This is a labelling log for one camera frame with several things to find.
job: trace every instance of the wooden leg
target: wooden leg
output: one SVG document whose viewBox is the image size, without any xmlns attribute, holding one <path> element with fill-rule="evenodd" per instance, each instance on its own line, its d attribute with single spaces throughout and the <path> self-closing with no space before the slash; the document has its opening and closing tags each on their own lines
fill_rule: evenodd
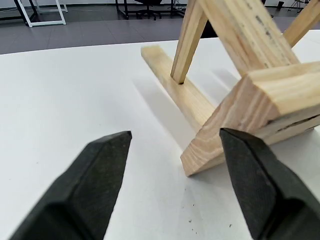
<svg viewBox="0 0 320 240">
<path fill-rule="evenodd" d="M 216 108 L 181 155 L 185 174 L 224 161 L 220 128 L 273 144 L 320 124 L 320 62 L 249 72 Z"/>
<path fill-rule="evenodd" d="M 241 76 L 298 64 L 261 0 L 198 0 Z"/>
<path fill-rule="evenodd" d="M 185 81 L 207 20 L 198 0 L 189 0 L 171 69 L 171 77 L 178 84 Z"/>
<path fill-rule="evenodd" d="M 311 0 L 283 35 L 290 46 L 293 47 L 319 21 L 320 1 Z"/>
</svg>

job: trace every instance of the white tabletop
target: white tabletop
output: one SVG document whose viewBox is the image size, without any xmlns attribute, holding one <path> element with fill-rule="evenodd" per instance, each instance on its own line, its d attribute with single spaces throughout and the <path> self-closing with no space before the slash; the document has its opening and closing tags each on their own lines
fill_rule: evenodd
<svg viewBox="0 0 320 240">
<path fill-rule="evenodd" d="M 150 44 L 0 55 L 0 240 L 88 142 L 124 130 L 132 142 L 105 239 L 250 239 L 226 164 L 185 177 L 180 155 L 195 133 L 142 59 Z M 177 41 L 158 44 L 174 56 Z M 294 51 L 320 61 L 320 31 Z M 215 105 L 239 79 L 217 38 L 200 40 L 188 76 Z M 320 199 L 318 131 L 272 150 Z"/>
</svg>

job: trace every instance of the gray floor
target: gray floor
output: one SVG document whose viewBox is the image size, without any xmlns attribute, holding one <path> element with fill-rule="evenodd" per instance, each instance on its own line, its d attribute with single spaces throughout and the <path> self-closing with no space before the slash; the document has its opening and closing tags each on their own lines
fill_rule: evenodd
<svg viewBox="0 0 320 240">
<path fill-rule="evenodd" d="M 21 21 L 0 23 L 0 54 L 79 46 L 177 40 L 182 18 L 123 20 L 114 6 L 69 7 L 67 25 L 29 28 Z M 297 15 L 296 10 L 268 9 L 281 31 Z M 57 15 L 44 14 L 41 20 L 55 20 Z"/>
</svg>

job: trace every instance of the wood grain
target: wood grain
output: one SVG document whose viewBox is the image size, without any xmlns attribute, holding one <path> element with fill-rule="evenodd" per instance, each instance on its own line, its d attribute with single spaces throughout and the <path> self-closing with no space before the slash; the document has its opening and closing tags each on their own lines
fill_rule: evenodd
<svg viewBox="0 0 320 240">
<path fill-rule="evenodd" d="M 190 82 L 176 83 L 170 76 L 173 61 L 159 46 L 141 48 L 141 55 L 170 95 L 184 117 L 197 132 L 214 112 L 207 98 Z"/>
<path fill-rule="evenodd" d="M 241 76 L 298 64 L 260 0 L 198 0 Z"/>
<path fill-rule="evenodd" d="M 302 12 L 293 20 L 292 24 L 284 32 L 291 47 L 320 21 L 320 0 L 311 0 Z"/>
<path fill-rule="evenodd" d="M 186 79 L 207 21 L 208 18 L 198 1 L 189 0 L 171 69 L 171 77 L 179 84 L 183 84 Z"/>
<path fill-rule="evenodd" d="M 295 68 L 310 72 L 296 72 Z M 319 125 L 319 80 L 320 62 L 249 72 L 181 155 L 186 175 L 224 161 L 222 127 L 254 134 L 272 144 Z"/>
</svg>

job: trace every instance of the white metal table frame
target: white metal table frame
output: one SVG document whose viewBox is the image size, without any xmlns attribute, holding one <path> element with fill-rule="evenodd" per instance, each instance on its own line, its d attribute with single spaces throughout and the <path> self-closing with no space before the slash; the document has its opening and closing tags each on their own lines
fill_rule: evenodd
<svg viewBox="0 0 320 240">
<path fill-rule="evenodd" d="M 25 16 L 25 19 L 28 23 L 28 26 L 30 28 L 32 27 L 39 27 L 39 26 L 47 26 L 47 25 L 66 25 L 66 20 L 65 20 L 65 17 L 64 17 L 64 14 L 63 14 L 63 11 L 64 12 L 68 12 L 67 10 L 67 6 L 64 4 L 64 9 L 61 9 L 61 6 L 60 6 L 60 3 L 59 3 L 59 0 L 55 0 L 55 3 L 56 3 L 56 6 L 57 6 L 57 9 L 46 9 L 46 10 L 41 10 L 40 9 L 40 6 L 37 2 L 37 0 L 35 0 L 35 3 L 36 3 L 36 6 L 37 6 L 37 10 L 39 10 L 39 13 L 48 13 L 48 12 L 59 12 L 60 14 L 60 17 L 61 17 L 61 20 L 57 20 L 57 21 L 39 21 L 39 22 L 31 22 L 30 21 L 30 18 L 26 12 L 26 9 L 24 7 L 24 5 L 22 4 L 21 0 L 17 0 L 18 4 L 20 5 L 21 7 L 21 10 L 23 12 L 23 15 Z"/>
</svg>

